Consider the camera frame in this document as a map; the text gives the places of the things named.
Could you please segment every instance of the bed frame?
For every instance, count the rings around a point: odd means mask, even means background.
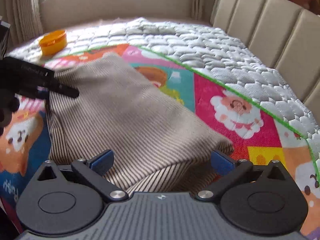
[[[211,22],[281,73],[320,123],[320,17],[288,0],[220,0]]]

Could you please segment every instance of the striped cloth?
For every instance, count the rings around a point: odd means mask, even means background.
[[[50,158],[68,164],[112,149],[115,162],[105,178],[129,194],[196,192],[214,178],[210,153],[233,150],[227,138],[116,54],[55,75],[80,96],[50,94]]]

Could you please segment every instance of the white quilted fabric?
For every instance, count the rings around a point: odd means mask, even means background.
[[[9,56],[39,63],[38,40],[15,49]],[[152,23],[138,18],[127,23],[68,32],[68,46],[55,58],[121,43],[160,52],[252,98],[308,138],[320,170],[320,131],[311,111],[297,99],[278,71],[263,65],[239,39],[228,36],[219,28]]]

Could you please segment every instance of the black handheld device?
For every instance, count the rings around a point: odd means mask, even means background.
[[[102,178],[107,150],[58,166],[47,160],[17,203],[19,240],[303,240],[308,204],[278,160],[266,166],[212,152],[223,176],[188,192],[127,193]]]

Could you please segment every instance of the logo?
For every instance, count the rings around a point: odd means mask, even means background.
[[[165,195],[157,196],[157,198],[160,199],[160,200],[164,200],[166,197],[167,197],[167,196],[165,196]]]

